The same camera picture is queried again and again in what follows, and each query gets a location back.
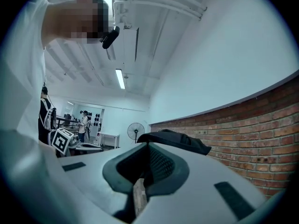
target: white table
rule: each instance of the white table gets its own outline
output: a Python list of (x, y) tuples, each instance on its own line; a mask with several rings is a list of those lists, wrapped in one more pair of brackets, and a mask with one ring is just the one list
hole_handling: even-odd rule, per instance
[(107, 138), (114, 138), (114, 148), (119, 147), (120, 135), (119, 134), (109, 134), (109, 133), (100, 133), (99, 144), (102, 144), (102, 139), (104, 137)]

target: fan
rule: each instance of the fan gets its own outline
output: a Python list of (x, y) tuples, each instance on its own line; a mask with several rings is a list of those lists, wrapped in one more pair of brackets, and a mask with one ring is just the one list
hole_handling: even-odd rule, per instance
[(139, 123), (133, 123), (128, 127), (128, 136), (130, 139), (135, 140), (135, 143), (137, 139), (144, 134), (144, 132), (143, 125)]

